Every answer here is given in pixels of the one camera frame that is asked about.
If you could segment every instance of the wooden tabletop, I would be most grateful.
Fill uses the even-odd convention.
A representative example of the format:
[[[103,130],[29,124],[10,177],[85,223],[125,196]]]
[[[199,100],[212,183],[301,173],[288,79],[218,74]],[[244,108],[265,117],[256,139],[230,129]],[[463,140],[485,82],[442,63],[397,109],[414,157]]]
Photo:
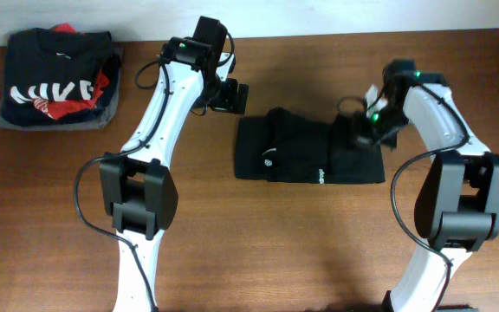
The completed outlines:
[[[381,83],[382,68],[411,57],[444,73],[477,137],[499,153],[499,30],[302,36],[236,40],[231,77],[249,84],[246,115],[285,107],[332,121],[342,95]],[[117,242],[76,216],[72,184],[86,160],[116,152],[138,125],[152,91],[133,76],[162,42],[125,48],[120,106],[105,129],[25,133],[0,129],[0,311],[110,311],[117,290]],[[0,48],[0,94],[3,56]],[[155,79],[150,69],[144,82]],[[159,253],[157,298],[164,311],[303,311],[380,303],[402,276],[414,243],[399,228],[382,185],[305,185],[234,178],[239,116],[188,116],[172,158],[180,200]],[[383,150],[388,180],[424,151],[416,130]],[[399,180],[412,211],[430,167]],[[97,170],[81,184],[87,218],[108,230]],[[444,304],[499,311],[499,237],[454,275]]]

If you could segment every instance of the white wall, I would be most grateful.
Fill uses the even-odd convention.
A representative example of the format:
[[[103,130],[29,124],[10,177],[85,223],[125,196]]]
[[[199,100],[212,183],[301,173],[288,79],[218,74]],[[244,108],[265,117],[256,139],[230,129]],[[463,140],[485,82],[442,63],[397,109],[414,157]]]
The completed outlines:
[[[499,28],[499,0],[0,0],[9,33],[70,22],[116,41],[188,36],[200,15],[234,37]]]

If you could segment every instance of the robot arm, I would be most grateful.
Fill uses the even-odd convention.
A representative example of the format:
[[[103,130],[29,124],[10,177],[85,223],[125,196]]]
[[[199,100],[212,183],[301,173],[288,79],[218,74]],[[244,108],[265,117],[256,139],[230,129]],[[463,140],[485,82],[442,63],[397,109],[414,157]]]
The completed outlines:
[[[405,79],[393,82],[388,75],[408,75],[416,83],[410,86]],[[426,74],[426,83],[421,83],[418,79],[421,75],[412,62],[395,61],[385,69],[385,84],[392,88],[386,91],[391,105],[375,110],[369,101],[367,118],[388,121],[378,127],[371,121],[372,131],[368,133],[379,133],[382,137],[381,132],[390,131],[390,123],[398,120],[394,118],[398,111],[404,113],[404,122],[417,128],[429,151],[458,145],[464,137],[463,128],[467,130],[469,140],[463,146],[431,156],[433,165],[415,206],[419,235],[450,259],[453,275],[485,240],[499,233],[499,155],[490,153],[472,133],[458,112],[444,78]],[[443,99],[447,107],[435,97]],[[461,195],[462,183],[478,189],[477,195]],[[432,311],[443,290],[447,269],[443,258],[418,246],[404,276],[386,294],[384,311]]]
[[[236,57],[222,53],[226,28],[201,17],[190,39],[173,37],[160,54],[157,87],[142,121],[122,152],[105,160],[100,178],[107,215],[119,237],[137,246],[141,268],[119,241],[119,287],[113,311],[150,311],[155,301],[159,244],[177,208],[178,193],[169,172],[172,151],[187,114],[194,107],[243,114],[248,86],[227,79]],[[145,142],[144,148],[138,148]],[[130,179],[143,175],[143,182]],[[153,298],[149,298],[140,271]]]

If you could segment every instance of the black motor joint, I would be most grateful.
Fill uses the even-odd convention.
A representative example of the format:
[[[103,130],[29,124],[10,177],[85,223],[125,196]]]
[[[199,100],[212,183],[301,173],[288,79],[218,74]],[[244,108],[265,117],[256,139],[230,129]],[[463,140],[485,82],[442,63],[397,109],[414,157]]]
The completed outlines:
[[[384,86],[379,96],[384,96],[388,104],[369,116],[366,110],[353,115],[351,138],[358,147],[383,144],[395,148],[398,131],[409,124],[404,115],[409,89],[425,83],[448,87],[442,74],[419,72],[413,60],[392,61],[383,69],[382,80]]]
[[[463,183],[476,190],[462,194]],[[499,154],[436,155],[415,203],[415,227],[436,250],[478,251],[499,234]]]
[[[218,20],[200,17],[194,35],[189,38],[173,37],[161,49],[164,63],[180,62],[191,66],[192,70],[202,71],[204,90],[192,108],[207,107],[214,111],[243,114],[246,107],[249,87],[238,84],[236,79],[221,81],[217,67],[227,37],[227,29]],[[229,68],[232,73],[236,58]]]

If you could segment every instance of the black t-shirt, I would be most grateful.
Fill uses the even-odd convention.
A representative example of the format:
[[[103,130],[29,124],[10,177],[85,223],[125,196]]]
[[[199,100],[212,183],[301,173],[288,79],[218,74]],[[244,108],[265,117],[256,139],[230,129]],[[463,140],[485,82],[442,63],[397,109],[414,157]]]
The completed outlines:
[[[119,87],[119,55],[111,56],[101,70],[109,79],[109,84],[103,88],[103,94],[97,100],[94,108],[82,109],[67,114],[59,120],[54,120],[31,104],[16,104],[10,97],[6,97],[3,99],[1,116],[11,124],[21,127],[74,124],[99,118],[109,106],[116,89]]]
[[[4,95],[17,104],[36,98],[90,100],[97,75],[112,54],[108,32],[21,31],[8,42]]]
[[[380,148],[353,147],[349,122],[337,115],[328,125],[279,107],[265,117],[244,117],[238,124],[235,175],[270,182],[383,183]]]

